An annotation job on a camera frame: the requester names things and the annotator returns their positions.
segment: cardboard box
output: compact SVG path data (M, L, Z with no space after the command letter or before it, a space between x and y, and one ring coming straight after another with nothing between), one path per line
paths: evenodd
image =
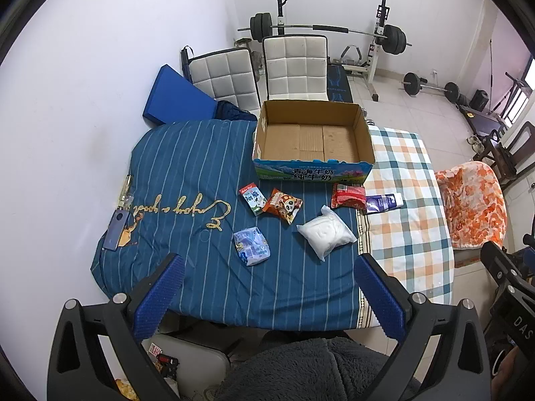
M252 161L260 179L362 184L375 156L358 104L288 99L264 102Z

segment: barbell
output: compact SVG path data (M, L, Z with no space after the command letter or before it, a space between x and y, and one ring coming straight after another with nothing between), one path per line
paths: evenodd
M426 84L422 84L422 82L427 83L427 80L421 79L416 74L409 72L405 74L405 77L403 77L402 84L403 88L409 95L417 95L422 88L428 88L444 92L446 99L453 104L456 104L459 100L459 96L461 95L459 86L451 81L448 82L443 89L436 88L434 86L427 86Z
M276 28L312 29L321 31L336 31L338 33L367 34L368 36L374 36L380 39L378 41L378 44L383 47L385 53L395 55L401 54L403 51L405 51L406 46L412 46L412 44L407 43L407 37L405 36L405 33L395 25L386 25L384 27L384 34L368 33L366 31L352 30L345 27L336 27L332 25L273 25L271 20L271 14L269 12L257 13L255 16L251 17L248 28L237 30L251 31L251 37L253 38L253 40L262 42L264 38L268 36L273 36L273 29Z

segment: bolt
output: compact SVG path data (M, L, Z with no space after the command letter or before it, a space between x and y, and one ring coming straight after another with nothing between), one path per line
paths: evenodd
M74 309L76 307L76 300L71 298L65 302L65 309Z
M463 306L466 308L466 309L472 309L473 308L473 301L470 300L469 298L465 298L463 300Z
M416 292L413 294L413 301L415 303L418 303L419 305L421 305L422 303L425 303L425 296L421 293L421 292Z
M124 292L120 292L119 294L115 294L113 296L113 302L120 305L126 301L126 294Z

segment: white plastic bag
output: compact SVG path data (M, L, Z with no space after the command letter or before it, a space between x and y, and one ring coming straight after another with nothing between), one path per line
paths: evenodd
M304 225L298 225L298 231L307 239L322 261L325 261L325 257L335 247L357 241L346 223L325 205L322 207L322 215Z

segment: purple tube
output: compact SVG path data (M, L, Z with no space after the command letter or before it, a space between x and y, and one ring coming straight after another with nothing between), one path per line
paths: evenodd
M401 193L378 194L366 196L366 213L383 213L403 206Z

